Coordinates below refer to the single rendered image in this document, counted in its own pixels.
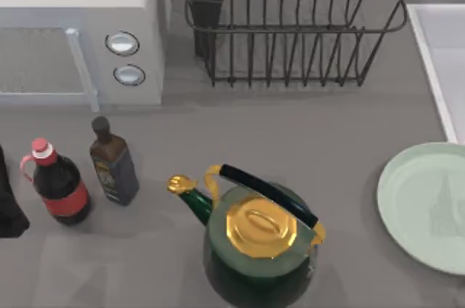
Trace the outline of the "green and gold kettle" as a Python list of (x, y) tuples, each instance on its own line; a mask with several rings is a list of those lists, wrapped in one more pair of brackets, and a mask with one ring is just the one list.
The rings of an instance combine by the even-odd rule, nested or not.
[(229, 164), (210, 166), (198, 183), (182, 174), (167, 189), (206, 228), (210, 257), (228, 270), (242, 308), (285, 308), (311, 280), (326, 229), (292, 190)]

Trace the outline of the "round microwave knob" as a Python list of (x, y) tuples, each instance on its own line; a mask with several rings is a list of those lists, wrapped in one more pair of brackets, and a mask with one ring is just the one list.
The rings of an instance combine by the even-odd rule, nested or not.
[(139, 86), (146, 79), (144, 70), (139, 66), (132, 64), (115, 68), (113, 71), (113, 77), (117, 80), (117, 82), (124, 86)]
[(119, 31), (105, 37), (105, 46), (113, 54), (127, 57), (138, 52), (140, 43), (132, 33)]

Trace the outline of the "dark square bottle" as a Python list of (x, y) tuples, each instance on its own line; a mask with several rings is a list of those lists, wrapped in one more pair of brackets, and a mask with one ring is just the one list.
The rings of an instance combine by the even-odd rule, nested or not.
[(92, 120), (96, 140), (89, 154), (106, 198), (121, 206), (128, 206), (137, 195), (140, 184), (126, 140), (111, 132), (105, 116)]

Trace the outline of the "dark bottle with red label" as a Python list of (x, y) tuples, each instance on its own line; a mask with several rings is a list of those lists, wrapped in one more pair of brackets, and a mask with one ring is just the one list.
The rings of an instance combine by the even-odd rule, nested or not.
[(77, 165), (60, 155), (47, 139), (32, 141), (31, 153), (21, 160), (20, 171), (57, 222), (72, 227), (88, 217), (92, 199)]

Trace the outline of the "pale green plate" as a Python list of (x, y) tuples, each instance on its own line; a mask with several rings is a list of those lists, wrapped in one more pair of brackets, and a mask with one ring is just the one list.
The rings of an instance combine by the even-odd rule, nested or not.
[(383, 168), (376, 201), (387, 232), (409, 256), (465, 276), (465, 145), (404, 149)]

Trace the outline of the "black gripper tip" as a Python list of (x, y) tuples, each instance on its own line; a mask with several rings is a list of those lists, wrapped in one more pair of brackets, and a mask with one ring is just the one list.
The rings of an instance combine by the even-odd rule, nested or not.
[(29, 227), (30, 222), (12, 192), (4, 151), (0, 145), (0, 239), (19, 238)]

